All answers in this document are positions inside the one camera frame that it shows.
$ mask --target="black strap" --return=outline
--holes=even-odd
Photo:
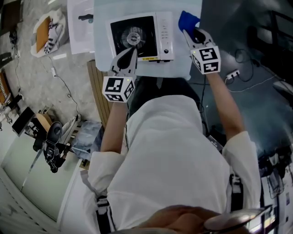
[[[100,196],[97,199],[98,210],[96,211],[99,229],[101,234],[111,233],[111,227],[108,217],[108,207],[110,206],[106,196]]]
[[[243,184],[241,179],[238,175],[231,174],[230,178],[230,185],[232,187],[232,194],[231,194],[231,212],[236,210],[243,209]]]

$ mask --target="concrete floor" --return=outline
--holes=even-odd
[[[67,0],[56,0],[50,5],[48,2],[49,0],[24,0],[23,22],[18,24],[18,47],[21,54],[19,65],[17,67],[17,60],[14,60],[4,68],[13,95],[17,95],[19,89],[17,72],[20,92],[26,99],[26,105],[35,112],[42,110],[45,106],[52,107],[60,121],[65,123],[76,115],[76,104],[67,97],[68,90],[63,82],[52,76],[50,59],[47,56],[36,58],[30,53],[33,27],[38,19],[44,13],[59,7],[62,7],[63,12],[67,12]],[[9,33],[7,33],[0,37],[0,53],[11,51]],[[57,75],[66,82],[71,90],[83,119],[100,121],[87,72],[87,61],[94,59],[94,54],[72,55],[68,40],[65,45],[50,53],[49,56],[52,58],[63,53],[66,53],[66,58],[53,60]]]
[[[256,27],[270,25],[269,10],[293,16],[293,7],[289,5],[287,0],[203,1],[201,28],[211,34],[221,50],[222,70],[220,74],[223,78],[236,69],[240,70],[244,80],[251,76],[251,63],[237,63],[234,53],[238,48],[245,49],[252,58],[260,58],[259,52],[247,47],[246,29],[249,25]],[[259,33],[259,36],[267,42],[271,40],[269,33]],[[190,74],[191,83],[203,83],[204,76],[195,67],[192,67]],[[244,83],[235,79],[228,87],[230,90],[243,90],[272,76],[273,74],[263,67],[254,66],[254,75],[251,81]],[[293,128],[293,111],[287,100],[272,87],[275,81],[277,79],[273,78],[246,91],[232,93],[243,115],[246,129],[256,143],[259,155],[288,142],[288,133],[291,133]],[[203,86],[192,85],[192,87],[201,97]],[[204,107],[209,127],[219,124],[219,116],[209,86],[205,90]]]

